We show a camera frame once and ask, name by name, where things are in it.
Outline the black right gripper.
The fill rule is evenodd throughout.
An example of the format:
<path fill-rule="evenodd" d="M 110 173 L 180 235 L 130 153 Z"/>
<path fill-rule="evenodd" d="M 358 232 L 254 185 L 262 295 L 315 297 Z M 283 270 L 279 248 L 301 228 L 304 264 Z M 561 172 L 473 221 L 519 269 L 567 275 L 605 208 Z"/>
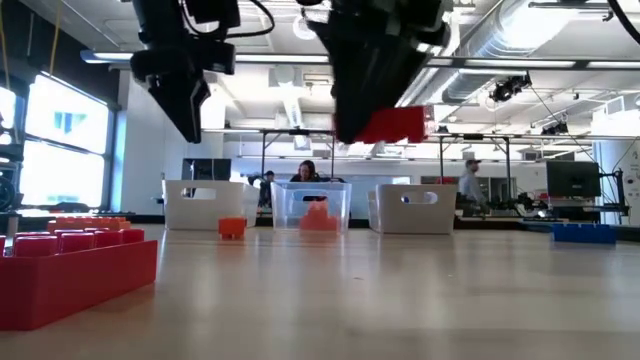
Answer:
<path fill-rule="evenodd" d="M 301 15 L 329 54 L 334 75 L 334 129 L 345 144 L 419 142 L 426 135 L 425 108 L 396 104 L 419 72 L 425 46 L 444 46 L 451 37 L 444 16 L 451 0 L 330 0 L 327 19 L 309 11 L 323 0 L 299 0 Z M 416 51 L 339 51 L 383 43 Z"/>

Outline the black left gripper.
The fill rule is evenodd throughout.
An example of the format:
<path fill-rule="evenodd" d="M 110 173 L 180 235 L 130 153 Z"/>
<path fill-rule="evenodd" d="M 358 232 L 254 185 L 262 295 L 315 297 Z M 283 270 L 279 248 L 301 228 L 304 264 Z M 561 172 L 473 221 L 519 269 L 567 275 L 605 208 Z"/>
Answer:
<path fill-rule="evenodd" d="M 204 73 L 233 75 L 235 57 L 231 43 L 187 35 L 178 43 L 135 52 L 130 66 L 184 139 L 199 144 L 201 106 L 211 96 Z"/>

